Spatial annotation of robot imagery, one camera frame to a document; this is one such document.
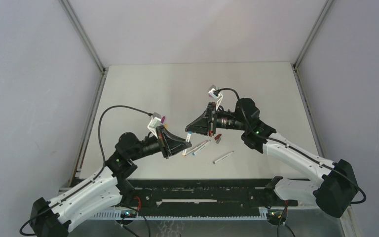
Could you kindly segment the red white pen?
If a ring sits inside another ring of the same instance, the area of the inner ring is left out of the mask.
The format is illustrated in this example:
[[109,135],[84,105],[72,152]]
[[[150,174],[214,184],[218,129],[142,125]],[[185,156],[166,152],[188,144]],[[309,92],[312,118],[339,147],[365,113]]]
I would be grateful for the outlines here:
[[207,143],[208,140],[204,140],[203,142],[197,144],[196,146],[194,146],[193,148],[189,149],[189,150],[185,150],[185,153],[183,154],[183,156],[187,156],[187,155],[190,155],[191,153],[193,153],[194,151],[196,151],[198,148],[200,148],[202,145],[204,145],[205,143]]

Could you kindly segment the yellow white pen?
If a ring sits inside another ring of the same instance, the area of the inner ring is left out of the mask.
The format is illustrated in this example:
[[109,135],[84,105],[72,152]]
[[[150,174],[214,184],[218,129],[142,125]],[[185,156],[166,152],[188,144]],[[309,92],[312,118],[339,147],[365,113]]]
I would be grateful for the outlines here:
[[191,148],[191,147],[192,147],[192,144],[190,142],[190,139],[186,139],[185,140],[185,148],[184,148],[184,150],[182,152],[182,155],[185,156],[186,153],[187,153],[187,151],[188,151],[188,149]]

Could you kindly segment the grey white pen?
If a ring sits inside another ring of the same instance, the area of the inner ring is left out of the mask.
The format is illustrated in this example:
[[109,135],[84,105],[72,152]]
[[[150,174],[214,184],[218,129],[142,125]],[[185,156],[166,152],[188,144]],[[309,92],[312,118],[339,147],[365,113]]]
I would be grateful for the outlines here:
[[220,161],[222,161],[222,160],[226,159],[227,157],[231,156],[233,153],[234,153],[234,151],[230,151],[230,152],[228,152],[228,153],[222,155],[221,157],[215,159],[215,160],[213,161],[213,164],[217,164],[217,163],[219,163]]

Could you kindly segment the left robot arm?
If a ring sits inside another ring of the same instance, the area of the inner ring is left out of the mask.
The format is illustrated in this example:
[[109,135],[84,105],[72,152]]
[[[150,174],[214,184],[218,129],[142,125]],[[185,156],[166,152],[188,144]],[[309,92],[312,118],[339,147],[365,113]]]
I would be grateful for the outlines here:
[[127,180],[137,169],[134,161],[156,153],[170,158],[190,147],[189,141],[163,125],[156,128],[154,136],[143,140],[134,133],[124,133],[99,171],[57,197],[37,199],[24,225],[31,227],[32,236],[67,237],[98,212],[118,204],[128,206],[134,201],[134,187]]

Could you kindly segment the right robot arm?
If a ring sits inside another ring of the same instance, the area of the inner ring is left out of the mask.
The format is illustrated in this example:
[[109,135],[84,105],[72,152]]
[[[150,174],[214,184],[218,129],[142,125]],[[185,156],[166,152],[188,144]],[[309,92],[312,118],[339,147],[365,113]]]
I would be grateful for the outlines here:
[[186,131],[212,137],[218,128],[243,131],[241,139],[247,147],[282,161],[307,178],[275,178],[265,192],[271,205],[284,200],[314,203],[326,214],[340,218],[360,191],[349,162],[314,155],[287,140],[260,120],[260,110],[250,98],[240,99],[234,111],[208,103],[202,115],[186,126]]

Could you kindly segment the blue pen cap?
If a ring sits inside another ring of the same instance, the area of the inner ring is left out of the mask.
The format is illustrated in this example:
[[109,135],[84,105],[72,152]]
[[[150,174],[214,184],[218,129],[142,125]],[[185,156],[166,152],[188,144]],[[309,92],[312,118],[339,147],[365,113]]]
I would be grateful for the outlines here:
[[188,132],[188,133],[187,133],[186,140],[189,141],[189,140],[190,140],[190,137],[191,137],[191,132]]

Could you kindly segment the blue white pen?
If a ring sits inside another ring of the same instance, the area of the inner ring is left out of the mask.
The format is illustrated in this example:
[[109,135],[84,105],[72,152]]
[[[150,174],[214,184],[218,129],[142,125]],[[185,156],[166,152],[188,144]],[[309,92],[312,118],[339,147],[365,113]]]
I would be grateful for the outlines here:
[[200,151],[202,151],[206,146],[208,146],[210,142],[211,142],[211,141],[208,140],[208,141],[206,141],[205,143],[203,143],[199,148],[197,148],[197,149],[192,153],[192,155],[193,155],[193,156],[197,155],[197,154],[198,154]]

